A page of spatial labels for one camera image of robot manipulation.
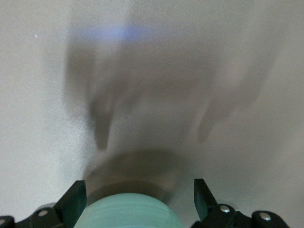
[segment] screw head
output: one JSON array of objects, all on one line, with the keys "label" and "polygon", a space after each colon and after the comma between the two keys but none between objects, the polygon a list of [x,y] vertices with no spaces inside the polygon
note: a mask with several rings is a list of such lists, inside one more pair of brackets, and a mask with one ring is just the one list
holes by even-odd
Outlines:
[{"label": "screw head", "polygon": [[220,210],[223,211],[223,212],[225,212],[225,213],[229,213],[230,212],[229,207],[227,207],[225,205],[220,206]]},{"label": "screw head", "polygon": [[261,217],[263,220],[265,220],[265,221],[270,221],[270,220],[271,220],[270,215],[268,215],[268,214],[265,213],[265,212],[261,212],[261,213],[260,213],[260,217]]},{"label": "screw head", "polygon": [[38,213],[38,216],[39,217],[45,216],[47,214],[47,212],[48,212],[47,210],[42,210]]}]

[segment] teal rounded object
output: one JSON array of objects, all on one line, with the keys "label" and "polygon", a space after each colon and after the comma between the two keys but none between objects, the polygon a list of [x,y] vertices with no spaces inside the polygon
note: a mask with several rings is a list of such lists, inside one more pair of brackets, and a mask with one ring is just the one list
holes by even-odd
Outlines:
[{"label": "teal rounded object", "polygon": [[75,228],[184,228],[175,213],[150,196],[122,193],[87,207]]}]

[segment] mint green ball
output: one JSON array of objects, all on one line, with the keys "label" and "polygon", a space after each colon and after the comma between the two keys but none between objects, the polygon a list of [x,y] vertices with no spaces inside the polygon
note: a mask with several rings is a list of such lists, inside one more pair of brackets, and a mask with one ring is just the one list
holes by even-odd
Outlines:
[{"label": "mint green ball", "polygon": [[183,225],[159,200],[137,193],[123,193],[100,199],[87,207],[75,228],[183,228]]}]

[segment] gray surface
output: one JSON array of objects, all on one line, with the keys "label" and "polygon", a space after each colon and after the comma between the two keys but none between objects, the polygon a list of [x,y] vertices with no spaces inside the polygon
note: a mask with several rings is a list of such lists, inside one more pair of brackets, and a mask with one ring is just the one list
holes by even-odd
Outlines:
[{"label": "gray surface", "polygon": [[0,214],[21,220],[85,178],[91,201],[143,191],[189,227],[203,177],[219,201],[301,227],[303,11],[1,1]]}]

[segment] silver screw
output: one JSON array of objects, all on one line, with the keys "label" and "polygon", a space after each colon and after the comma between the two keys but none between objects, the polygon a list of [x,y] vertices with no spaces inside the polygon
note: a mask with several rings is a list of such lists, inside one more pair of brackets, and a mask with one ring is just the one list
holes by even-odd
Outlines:
[{"label": "silver screw", "polygon": [[38,216],[39,217],[45,216],[47,214],[47,212],[48,212],[47,210],[42,210],[38,213]]},{"label": "silver screw", "polygon": [[225,205],[220,206],[220,210],[223,211],[223,212],[225,212],[225,213],[229,213],[230,212],[229,207],[227,207]]},{"label": "silver screw", "polygon": [[261,216],[262,219],[264,219],[264,220],[266,220],[266,221],[270,221],[270,220],[271,220],[270,215],[268,215],[268,214],[265,213],[265,212],[261,212],[261,213],[260,213],[260,216]]}]

